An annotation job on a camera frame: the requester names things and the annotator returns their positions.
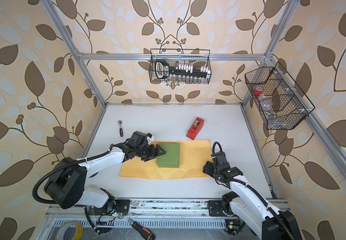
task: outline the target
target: white table surface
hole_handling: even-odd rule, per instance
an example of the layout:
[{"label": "white table surface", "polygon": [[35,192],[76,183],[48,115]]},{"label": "white table surface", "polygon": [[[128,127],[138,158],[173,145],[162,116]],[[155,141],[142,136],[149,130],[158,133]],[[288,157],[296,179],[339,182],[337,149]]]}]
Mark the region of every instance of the white table surface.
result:
[{"label": "white table surface", "polygon": [[[110,144],[124,142],[133,132],[150,132],[156,141],[190,140],[188,129],[196,117],[205,121],[196,139],[218,141],[231,167],[238,167],[263,197],[271,198],[266,178],[239,105],[109,105],[88,157],[103,153]],[[124,136],[119,136],[122,120]],[[87,178],[85,185],[104,188],[118,198],[221,198],[230,189],[211,177],[149,180],[120,177],[122,163]]]}]

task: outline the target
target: metal grate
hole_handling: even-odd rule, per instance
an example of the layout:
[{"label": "metal grate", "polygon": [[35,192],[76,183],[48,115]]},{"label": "metal grate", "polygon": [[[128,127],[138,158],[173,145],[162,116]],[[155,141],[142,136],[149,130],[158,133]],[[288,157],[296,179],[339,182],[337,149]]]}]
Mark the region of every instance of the metal grate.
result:
[{"label": "metal grate", "polygon": [[[103,218],[101,221],[110,221],[113,218]],[[219,219],[137,219],[137,221],[143,227],[150,228],[206,228],[206,229],[223,229],[225,228],[225,221]],[[116,219],[108,224],[100,224],[97,226],[102,227],[121,227],[121,228],[131,228],[130,223],[127,218]]]},{"label": "metal grate", "polygon": [[[101,217],[101,222],[110,221],[112,217]],[[204,228],[204,229],[224,229],[225,220],[223,219],[166,219],[166,218],[132,218],[137,221],[143,227],[150,228]],[[91,220],[96,223],[98,218],[91,217]],[[60,227],[63,224],[74,221],[82,224],[83,227],[90,227],[88,221],[85,218],[56,218],[53,227]],[[105,224],[97,224],[100,227],[118,227],[118,228],[131,228],[127,218],[118,219]]]},{"label": "metal grate", "polygon": [[210,50],[151,49],[150,82],[209,84]]},{"label": "metal grate", "polygon": [[283,67],[261,67],[245,74],[245,82],[267,129],[288,129],[297,126],[313,109],[305,107],[296,97],[307,96],[295,83],[290,87],[281,76]]}]

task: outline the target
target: black handle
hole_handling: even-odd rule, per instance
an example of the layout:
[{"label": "black handle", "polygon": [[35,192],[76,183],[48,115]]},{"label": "black handle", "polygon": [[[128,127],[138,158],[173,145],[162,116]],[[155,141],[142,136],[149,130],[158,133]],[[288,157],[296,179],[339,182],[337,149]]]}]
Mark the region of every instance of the black handle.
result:
[{"label": "black handle", "polygon": [[142,227],[140,224],[138,224],[137,222],[134,222],[132,227],[137,230],[137,232],[139,232],[141,234],[141,236],[145,239],[145,240],[154,240],[154,234],[151,233],[148,229]]}]

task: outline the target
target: roll of tape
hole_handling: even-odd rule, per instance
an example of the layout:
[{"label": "roll of tape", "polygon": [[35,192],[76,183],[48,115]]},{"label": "roll of tape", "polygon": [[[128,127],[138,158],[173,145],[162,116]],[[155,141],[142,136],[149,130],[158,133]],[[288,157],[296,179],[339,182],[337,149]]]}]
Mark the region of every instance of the roll of tape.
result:
[{"label": "roll of tape", "polygon": [[58,229],[55,239],[63,240],[66,230],[73,225],[76,227],[76,232],[74,233],[74,236],[71,240],[79,240],[82,236],[83,226],[79,222],[73,221],[67,222],[64,225],[62,225],[60,229]]}]

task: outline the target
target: red tape dispenser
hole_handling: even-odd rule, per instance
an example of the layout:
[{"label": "red tape dispenser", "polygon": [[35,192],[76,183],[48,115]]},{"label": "red tape dispenser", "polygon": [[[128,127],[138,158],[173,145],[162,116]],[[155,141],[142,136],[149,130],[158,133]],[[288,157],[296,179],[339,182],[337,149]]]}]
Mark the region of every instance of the red tape dispenser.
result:
[{"label": "red tape dispenser", "polygon": [[202,120],[201,118],[196,118],[196,120],[192,124],[192,127],[189,129],[188,134],[186,134],[186,136],[194,140],[203,126],[204,126],[204,120]]}]

